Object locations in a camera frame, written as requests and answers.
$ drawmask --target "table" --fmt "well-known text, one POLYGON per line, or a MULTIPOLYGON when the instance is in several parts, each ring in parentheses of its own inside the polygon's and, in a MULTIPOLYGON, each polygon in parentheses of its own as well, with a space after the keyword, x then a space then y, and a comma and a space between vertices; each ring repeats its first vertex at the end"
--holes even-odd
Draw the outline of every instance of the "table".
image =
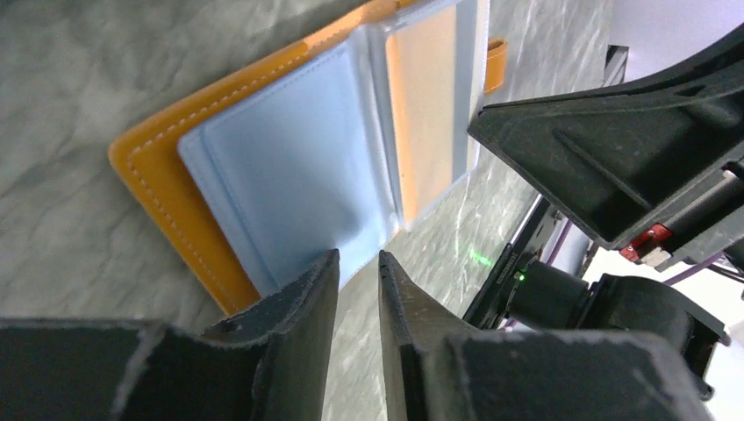
MULTIPOLYGON (((25 0, 0 8, 0 316, 221 317, 111 170, 128 127, 352 10, 362 0, 25 0)), ((489 102, 599 86, 611 0, 492 0, 505 86, 489 102)), ((478 167, 387 246, 461 315, 534 190, 483 151, 478 167)), ((326 419, 384 415, 376 261, 341 292, 326 419)))

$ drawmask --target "green light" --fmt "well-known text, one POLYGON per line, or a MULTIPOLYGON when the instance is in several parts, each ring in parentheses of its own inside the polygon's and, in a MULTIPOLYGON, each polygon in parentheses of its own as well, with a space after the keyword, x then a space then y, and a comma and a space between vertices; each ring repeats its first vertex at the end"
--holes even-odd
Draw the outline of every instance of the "green light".
POLYGON ((493 261, 491 261, 491 259, 487 258, 486 256, 483 256, 482 254, 478 253, 475 250, 472 250, 472 249, 470 250, 470 257, 484 266, 493 266, 493 261))

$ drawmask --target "marble table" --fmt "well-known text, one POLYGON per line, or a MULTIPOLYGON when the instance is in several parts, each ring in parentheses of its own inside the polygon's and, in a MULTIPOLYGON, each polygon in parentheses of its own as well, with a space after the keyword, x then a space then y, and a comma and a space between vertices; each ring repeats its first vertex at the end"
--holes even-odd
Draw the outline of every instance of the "marble table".
MULTIPOLYGON (((117 179, 106 147, 143 118, 362 0, 17 0, 0 6, 0 317, 221 317, 117 179)), ((492 0, 510 43, 503 102, 602 81, 611 0, 492 0)), ((393 252, 455 314, 534 198, 483 151, 393 252)), ((325 419, 387 419, 376 261, 341 292, 325 419)))

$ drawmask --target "wallet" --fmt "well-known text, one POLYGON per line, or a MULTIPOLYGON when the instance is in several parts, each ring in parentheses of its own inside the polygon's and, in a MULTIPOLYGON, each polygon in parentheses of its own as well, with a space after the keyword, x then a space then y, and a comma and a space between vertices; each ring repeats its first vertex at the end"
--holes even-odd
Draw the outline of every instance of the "wallet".
POLYGON ((327 249, 343 284, 475 166, 488 8, 373 0, 133 127, 112 166, 225 313, 327 249))

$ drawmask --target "red component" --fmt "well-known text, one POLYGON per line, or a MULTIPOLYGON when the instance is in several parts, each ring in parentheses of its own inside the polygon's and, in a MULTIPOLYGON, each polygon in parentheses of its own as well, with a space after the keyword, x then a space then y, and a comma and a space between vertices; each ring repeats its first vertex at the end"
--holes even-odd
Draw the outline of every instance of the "red component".
POLYGON ((620 254, 628 259, 629 261, 637 261, 641 256, 638 255, 638 250, 645 246, 649 241, 661 243, 665 239, 671 237, 672 231, 668 230, 666 226, 661 224, 654 224, 651 228, 648 228, 641 235, 636 237, 633 242, 623 247, 620 250, 620 254))

